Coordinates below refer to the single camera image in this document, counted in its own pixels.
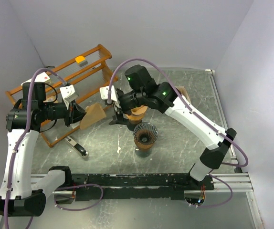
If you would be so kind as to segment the clear glass ribbed dripper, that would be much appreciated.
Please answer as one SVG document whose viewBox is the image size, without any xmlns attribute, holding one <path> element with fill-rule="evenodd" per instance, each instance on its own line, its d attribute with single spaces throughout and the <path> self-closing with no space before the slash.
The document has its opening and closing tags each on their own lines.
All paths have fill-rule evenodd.
<svg viewBox="0 0 274 229">
<path fill-rule="evenodd" d="M 141 122 L 133 131 L 134 140 L 142 145 L 150 145 L 158 139 L 158 129 L 151 123 Z"/>
</svg>

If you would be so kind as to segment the brown paper coffee filter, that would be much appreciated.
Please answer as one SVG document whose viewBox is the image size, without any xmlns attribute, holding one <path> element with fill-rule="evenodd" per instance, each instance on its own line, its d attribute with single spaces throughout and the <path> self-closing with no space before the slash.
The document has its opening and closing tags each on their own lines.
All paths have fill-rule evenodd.
<svg viewBox="0 0 274 229">
<path fill-rule="evenodd" d="M 144 114 L 147 111 L 147 109 L 148 109 L 148 107 L 143 105 L 143 106 L 131 109 L 131 113 L 134 116 L 142 115 L 142 114 Z"/>
</svg>

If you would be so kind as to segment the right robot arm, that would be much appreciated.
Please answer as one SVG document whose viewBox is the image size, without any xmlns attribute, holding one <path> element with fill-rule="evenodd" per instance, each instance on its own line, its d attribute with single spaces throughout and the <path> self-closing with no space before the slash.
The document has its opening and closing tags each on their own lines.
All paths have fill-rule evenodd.
<svg viewBox="0 0 274 229">
<path fill-rule="evenodd" d="M 101 98 L 107 104 L 112 104 L 115 116 L 111 124 L 123 124 L 124 114 L 130 114 L 132 109 L 147 106 L 178 121 L 205 145 L 205 150 L 193 165 L 187 177 L 187 185 L 198 189 L 203 184 L 206 175 L 218 169 L 228 152 L 231 141 L 237 133 L 234 129 L 225 129 L 190 104 L 185 96 L 170 83 L 156 83 L 148 70 L 138 64 L 125 71 L 131 91 L 123 93 L 112 84 L 100 89 Z"/>
</svg>

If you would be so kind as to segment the grey glass carafe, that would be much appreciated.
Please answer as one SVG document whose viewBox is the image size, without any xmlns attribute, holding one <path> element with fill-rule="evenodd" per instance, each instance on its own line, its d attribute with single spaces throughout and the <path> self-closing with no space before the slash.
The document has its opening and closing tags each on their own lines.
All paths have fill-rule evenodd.
<svg viewBox="0 0 274 229">
<path fill-rule="evenodd" d="M 142 149 L 136 146 L 134 152 L 138 157 L 145 158 L 151 155 L 152 149 Z"/>
</svg>

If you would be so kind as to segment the dark glass carafe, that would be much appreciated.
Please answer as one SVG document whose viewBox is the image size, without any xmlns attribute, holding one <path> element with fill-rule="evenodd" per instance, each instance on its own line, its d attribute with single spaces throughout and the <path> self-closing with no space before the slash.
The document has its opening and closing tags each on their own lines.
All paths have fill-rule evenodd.
<svg viewBox="0 0 274 229">
<path fill-rule="evenodd" d="M 141 123 L 141 121 L 140 122 L 128 122 L 126 126 L 127 126 L 128 130 L 134 131 L 135 127 L 140 123 Z"/>
</svg>

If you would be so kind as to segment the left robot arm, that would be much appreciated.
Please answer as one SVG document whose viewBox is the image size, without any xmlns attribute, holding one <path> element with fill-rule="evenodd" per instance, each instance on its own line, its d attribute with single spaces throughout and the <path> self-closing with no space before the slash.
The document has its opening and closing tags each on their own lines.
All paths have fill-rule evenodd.
<svg viewBox="0 0 274 229">
<path fill-rule="evenodd" d="M 33 153 L 42 123 L 63 119 L 70 126 L 86 114 L 75 101 L 78 94 L 73 85 L 60 87 L 61 102 L 46 100 L 46 85 L 24 83 L 22 98 L 7 114 L 8 156 L 0 188 L 0 215 L 38 217 L 57 188 L 69 190 L 73 186 L 68 166 L 51 167 L 41 181 L 31 184 Z"/>
</svg>

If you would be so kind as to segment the orange coffee filter box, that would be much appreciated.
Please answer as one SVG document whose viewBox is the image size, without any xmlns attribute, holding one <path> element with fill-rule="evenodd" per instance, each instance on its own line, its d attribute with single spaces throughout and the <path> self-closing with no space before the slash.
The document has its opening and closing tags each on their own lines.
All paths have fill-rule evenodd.
<svg viewBox="0 0 274 229">
<path fill-rule="evenodd" d="M 176 88 L 179 90 L 179 92 L 186 98 L 186 100 L 191 103 L 190 97 L 188 95 L 187 90 L 184 86 L 176 86 Z"/>
</svg>

